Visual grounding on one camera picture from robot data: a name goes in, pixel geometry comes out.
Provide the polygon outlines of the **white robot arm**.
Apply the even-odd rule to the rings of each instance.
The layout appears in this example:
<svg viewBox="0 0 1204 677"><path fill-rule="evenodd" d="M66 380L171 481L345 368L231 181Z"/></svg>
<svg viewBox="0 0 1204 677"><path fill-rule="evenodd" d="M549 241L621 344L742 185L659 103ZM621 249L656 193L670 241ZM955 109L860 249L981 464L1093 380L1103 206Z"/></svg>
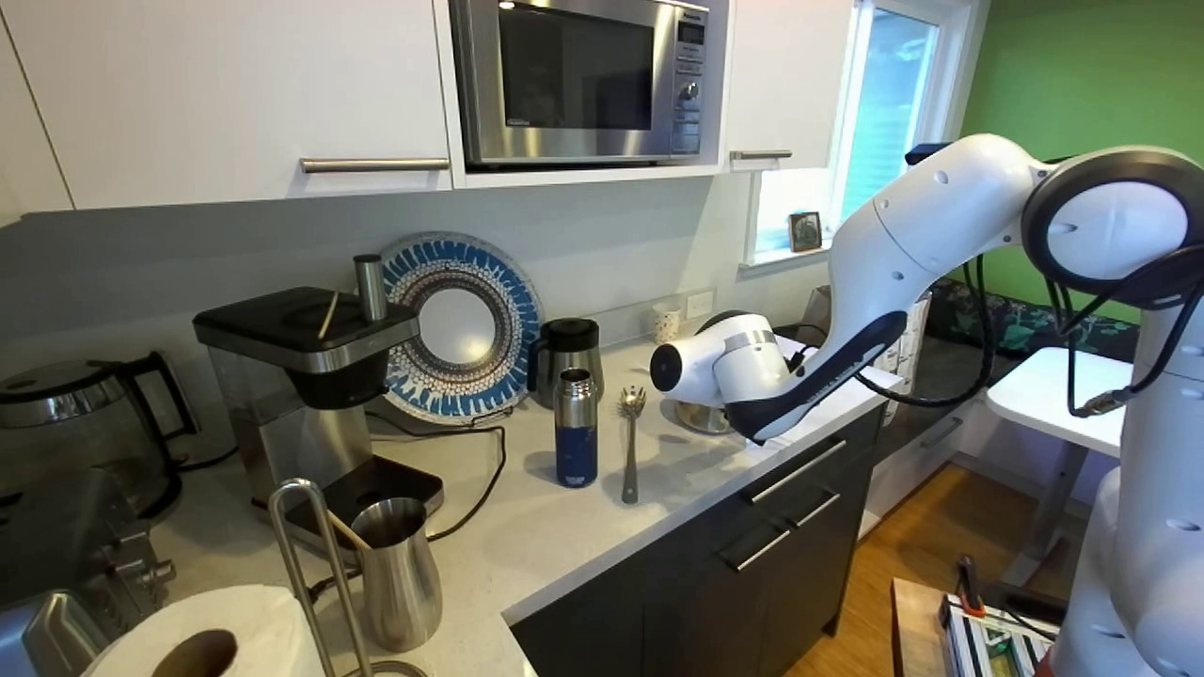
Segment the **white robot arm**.
<svg viewBox="0 0 1204 677"><path fill-rule="evenodd" d="M934 284L981 289L981 255L1015 244L1050 310L1010 320L975 310L990 351L1094 338L1094 311L1141 311L1133 380L1078 417L1119 415L1054 677L1204 677L1204 165L1168 148L1109 148L1038 162L1006 136L934 148L841 227L827 249L831 316L812 353L779 351L769 320L723 311L651 353L651 384L717 407L757 443L794 428L861 375Z"/></svg>

